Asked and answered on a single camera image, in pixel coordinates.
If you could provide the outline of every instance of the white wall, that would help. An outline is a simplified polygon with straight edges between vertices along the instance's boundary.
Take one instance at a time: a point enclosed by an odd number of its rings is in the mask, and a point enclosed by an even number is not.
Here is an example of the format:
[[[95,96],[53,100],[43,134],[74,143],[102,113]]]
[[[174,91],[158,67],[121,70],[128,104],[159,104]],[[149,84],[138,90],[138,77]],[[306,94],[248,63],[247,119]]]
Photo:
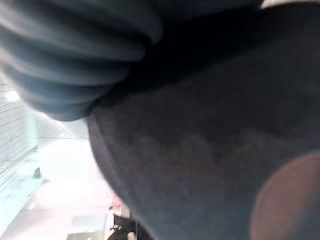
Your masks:
[[[36,125],[39,138],[88,139],[85,119],[60,122],[48,118],[43,113],[36,113]]]

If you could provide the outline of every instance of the person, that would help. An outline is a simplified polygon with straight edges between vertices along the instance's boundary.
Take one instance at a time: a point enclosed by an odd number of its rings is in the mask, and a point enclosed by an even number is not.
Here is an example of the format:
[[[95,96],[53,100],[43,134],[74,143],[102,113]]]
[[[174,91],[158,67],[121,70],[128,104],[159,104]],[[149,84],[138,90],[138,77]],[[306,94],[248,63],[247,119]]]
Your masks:
[[[154,239],[319,238],[317,3],[32,3],[0,2],[3,74],[52,118],[88,116]]]

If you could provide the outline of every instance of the gray sleeve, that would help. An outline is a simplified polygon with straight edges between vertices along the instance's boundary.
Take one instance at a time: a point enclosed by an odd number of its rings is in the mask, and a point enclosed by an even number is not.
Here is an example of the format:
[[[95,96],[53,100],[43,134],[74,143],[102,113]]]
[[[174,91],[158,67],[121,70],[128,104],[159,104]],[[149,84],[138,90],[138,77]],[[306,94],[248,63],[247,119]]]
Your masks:
[[[36,110],[76,120],[128,76],[164,25],[258,2],[2,0],[0,70]]]

